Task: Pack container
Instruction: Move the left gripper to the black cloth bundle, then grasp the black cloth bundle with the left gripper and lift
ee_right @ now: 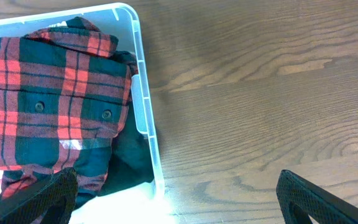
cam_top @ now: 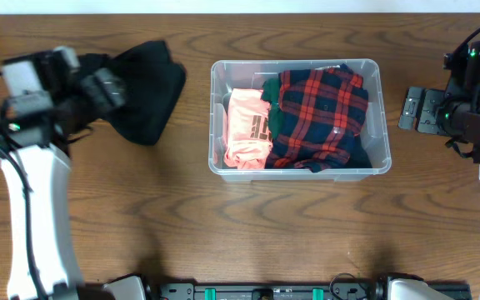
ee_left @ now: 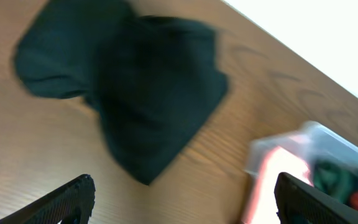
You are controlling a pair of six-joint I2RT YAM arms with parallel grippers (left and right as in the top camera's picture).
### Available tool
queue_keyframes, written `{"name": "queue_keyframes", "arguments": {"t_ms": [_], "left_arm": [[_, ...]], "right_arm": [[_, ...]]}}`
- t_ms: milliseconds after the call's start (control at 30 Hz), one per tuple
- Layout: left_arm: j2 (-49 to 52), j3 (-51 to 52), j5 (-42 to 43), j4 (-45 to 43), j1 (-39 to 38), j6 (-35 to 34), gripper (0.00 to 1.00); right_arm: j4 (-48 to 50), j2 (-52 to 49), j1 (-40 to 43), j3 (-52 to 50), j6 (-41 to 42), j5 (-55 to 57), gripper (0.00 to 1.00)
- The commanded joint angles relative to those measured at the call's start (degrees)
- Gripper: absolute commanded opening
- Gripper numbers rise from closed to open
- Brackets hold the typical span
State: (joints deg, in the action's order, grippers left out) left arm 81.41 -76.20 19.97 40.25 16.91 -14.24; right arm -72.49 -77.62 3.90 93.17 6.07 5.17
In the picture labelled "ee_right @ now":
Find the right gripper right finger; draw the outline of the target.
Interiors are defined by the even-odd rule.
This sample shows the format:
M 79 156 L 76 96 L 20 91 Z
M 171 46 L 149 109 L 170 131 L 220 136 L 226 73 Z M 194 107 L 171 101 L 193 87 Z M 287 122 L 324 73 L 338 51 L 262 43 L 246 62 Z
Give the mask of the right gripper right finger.
M 358 224 L 358 208 L 290 170 L 282 170 L 276 194 L 286 224 Z

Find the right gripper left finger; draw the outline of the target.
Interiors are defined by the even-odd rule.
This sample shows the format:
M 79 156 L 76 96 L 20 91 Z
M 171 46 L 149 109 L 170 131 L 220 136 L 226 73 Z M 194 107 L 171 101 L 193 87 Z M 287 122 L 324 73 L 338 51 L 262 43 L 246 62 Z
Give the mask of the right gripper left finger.
M 0 201 L 0 224 L 69 222 L 78 191 L 76 172 L 66 168 Z

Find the navy garment with tape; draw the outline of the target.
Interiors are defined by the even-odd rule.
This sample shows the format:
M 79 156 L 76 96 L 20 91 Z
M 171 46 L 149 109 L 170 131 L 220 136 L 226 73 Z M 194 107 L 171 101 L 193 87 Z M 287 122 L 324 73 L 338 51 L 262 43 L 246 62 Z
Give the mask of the navy garment with tape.
M 113 194 L 153 179 L 149 142 L 138 132 L 134 108 L 130 105 L 124 129 L 112 140 L 108 176 L 98 195 Z

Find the red navy plaid shirt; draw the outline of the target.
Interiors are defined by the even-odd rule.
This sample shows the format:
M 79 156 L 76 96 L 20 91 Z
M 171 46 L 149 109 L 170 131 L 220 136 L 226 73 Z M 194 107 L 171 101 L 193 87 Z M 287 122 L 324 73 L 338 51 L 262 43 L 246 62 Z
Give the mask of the red navy plaid shirt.
M 68 167 L 77 174 L 76 206 L 97 196 L 138 71 L 118 42 L 81 17 L 0 37 L 0 199 Z

